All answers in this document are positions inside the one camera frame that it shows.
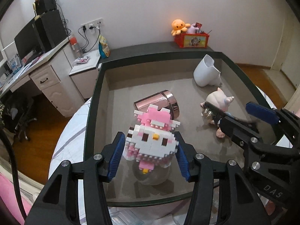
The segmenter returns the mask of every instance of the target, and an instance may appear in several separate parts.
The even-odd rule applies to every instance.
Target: yellow lego nose
[[[153,134],[152,139],[153,140],[158,140],[159,139],[159,134]]]

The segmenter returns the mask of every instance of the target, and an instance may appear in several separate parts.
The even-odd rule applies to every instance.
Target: hello kitty lego figure
[[[150,104],[147,112],[135,110],[134,116],[141,125],[130,127],[123,157],[126,160],[139,162],[139,169],[144,174],[151,172],[155,165],[167,168],[178,148],[174,130],[180,122],[172,120],[170,110]]]
[[[210,93],[207,98],[206,101],[210,102],[211,104],[213,104],[214,106],[220,108],[222,111],[227,112],[228,111],[228,107],[230,105],[230,103],[233,101],[234,97],[227,97],[224,92],[218,88],[217,91],[214,91],[213,93]],[[218,138],[224,138],[225,134],[221,131],[220,128],[218,128],[217,132],[216,132],[216,136]]]

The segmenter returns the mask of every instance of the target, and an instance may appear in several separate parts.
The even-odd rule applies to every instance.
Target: pink metallic cylinder
[[[168,90],[158,92],[154,95],[136,101],[134,103],[134,107],[136,110],[145,113],[150,104],[158,106],[158,110],[162,109],[163,107],[169,109],[172,119],[176,119],[179,116],[178,103],[173,94]]]

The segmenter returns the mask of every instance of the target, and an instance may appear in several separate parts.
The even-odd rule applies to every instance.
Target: desk drawer
[[[55,106],[55,108],[65,117],[70,117],[76,113],[72,99],[66,92],[63,83],[56,84],[43,90],[44,95]]]
[[[51,66],[46,67],[43,71],[32,76],[32,80],[40,90],[46,89],[60,82]]]

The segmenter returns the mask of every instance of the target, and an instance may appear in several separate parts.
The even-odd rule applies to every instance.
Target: orange octopus plush
[[[182,32],[187,32],[188,28],[190,27],[191,25],[190,24],[186,24],[185,22],[183,22],[181,19],[175,19],[173,22],[172,22],[172,32],[171,34],[173,36],[175,35],[179,35]]]

